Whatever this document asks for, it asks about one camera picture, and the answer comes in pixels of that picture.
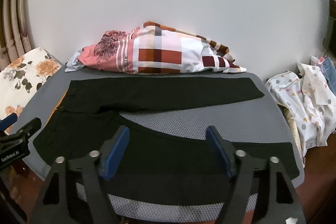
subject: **beige curtain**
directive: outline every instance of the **beige curtain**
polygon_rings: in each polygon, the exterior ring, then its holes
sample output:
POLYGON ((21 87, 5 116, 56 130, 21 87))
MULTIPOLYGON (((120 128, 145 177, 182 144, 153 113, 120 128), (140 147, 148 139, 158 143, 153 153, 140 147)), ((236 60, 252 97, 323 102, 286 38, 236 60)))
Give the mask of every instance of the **beige curtain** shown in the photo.
POLYGON ((30 51, 24 0, 0 0, 0 70, 30 51))

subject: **white fabric with gray dots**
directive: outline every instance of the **white fabric with gray dots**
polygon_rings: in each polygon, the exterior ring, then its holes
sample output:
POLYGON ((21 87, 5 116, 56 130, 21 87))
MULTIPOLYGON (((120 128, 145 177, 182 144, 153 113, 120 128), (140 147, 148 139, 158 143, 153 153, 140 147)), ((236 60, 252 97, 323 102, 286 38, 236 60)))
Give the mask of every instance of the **white fabric with gray dots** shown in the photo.
MULTIPOLYGON (((193 139, 205 139, 205 129, 209 125, 214 125, 224 139, 234 142, 291 142, 293 145, 296 164, 300 171, 300 175, 293 179, 292 182, 295 187, 300 185, 303 182, 305 175, 295 141, 281 111, 256 75, 247 72, 234 75, 201 72, 180 75, 152 75, 149 77, 195 76, 224 78, 249 77, 253 80, 258 89, 265 94, 265 96, 263 98, 245 102, 188 109, 183 111, 160 113, 124 112, 122 115, 125 118, 145 127, 170 135, 193 139)), ((64 69, 60 69, 46 82, 46 84, 40 88, 36 95, 23 109, 18 121, 12 129, 12 132, 16 132, 20 127, 34 117, 39 117, 42 120, 42 125, 44 126, 48 121, 53 108, 67 90, 71 80, 97 79, 105 77, 132 76, 116 72, 98 71, 87 67, 70 73, 65 73, 64 69)), ((208 92, 208 89, 205 88, 204 91, 207 93, 205 96, 211 95, 211 93, 208 92)), ((39 133, 40 131, 30 138, 29 150, 31 151, 31 154, 26 157, 24 161, 44 180, 50 171, 50 166, 42 160, 32 144, 33 139, 39 133)), ((84 187, 82 185, 77 186, 78 195, 85 199, 84 187)), ((218 216, 222 206, 221 203, 199 206, 167 206, 144 203, 113 195, 110 195, 109 197, 116 213, 126 217, 158 222, 197 222, 214 220, 218 216)), ((255 202, 256 195, 252 195, 247 205, 248 211, 254 209, 255 202)))
POLYGON ((289 71, 269 79, 266 88, 295 117, 303 156, 307 149, 326 146, 336 127, 336 96, 317 66, 298 63, 302 79, 289 71))

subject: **plaid fabric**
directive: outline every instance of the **plaid fabric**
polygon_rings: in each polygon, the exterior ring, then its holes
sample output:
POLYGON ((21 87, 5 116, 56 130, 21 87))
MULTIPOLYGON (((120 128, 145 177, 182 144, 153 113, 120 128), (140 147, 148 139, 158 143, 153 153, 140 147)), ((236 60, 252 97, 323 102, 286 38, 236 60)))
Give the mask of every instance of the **plaid fabric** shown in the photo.
POLYGON ((108 31, 78 57, 85 66, 124 73, 244 72, 229 48, 213 40, 147 21, 130 33, 108 31))

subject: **polka dot fabric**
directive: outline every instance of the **polka dot fabric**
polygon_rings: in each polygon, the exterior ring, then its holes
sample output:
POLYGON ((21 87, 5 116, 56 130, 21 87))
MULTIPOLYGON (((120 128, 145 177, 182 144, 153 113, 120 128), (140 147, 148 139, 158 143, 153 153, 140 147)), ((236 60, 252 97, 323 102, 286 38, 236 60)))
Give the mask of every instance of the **polka dot fabric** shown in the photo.
POLYGON ((298 63, 302 79, 289 71, 269 79, 266 88, 295 117, 303 156, 307 149, 326 146, 336 127, 336 96, 319 67, 298 63))

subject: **orange flower print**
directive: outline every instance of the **orange flower print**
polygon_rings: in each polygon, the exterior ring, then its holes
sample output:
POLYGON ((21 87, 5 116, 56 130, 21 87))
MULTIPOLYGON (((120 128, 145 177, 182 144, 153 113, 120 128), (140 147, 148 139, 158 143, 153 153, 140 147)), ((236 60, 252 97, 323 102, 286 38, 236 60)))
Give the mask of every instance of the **orange flower print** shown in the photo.
POLYGON ((53 59, 46 59, 44 61, 40 61, 36 65, 37 75, 39 76, 47 76, 53 75, 58 71, 59 64, 53 59))
MULTIPOLYGON (((12 106, 8 106, 8 107, 5 108, 6 116, 11 115, 12 113, 16 113, 16 115, 19 116, 21 114, 22 110, 23 110, 22 106, 17 106, 16 109, 14 107, 12 107, 12 106)), ((11 131, 11 129, 12 129, 12 126, 10 126, 9 128, 7 128, 5 130, 5 133, 9 134, 9 132, 11 131)))
POLYGON ((10 68, 17 69, 19 65, 22 64, 24 59, 25 59, 24 56, 21 56, 20 58, 16 59, 13 63, 9 64, 10 68))

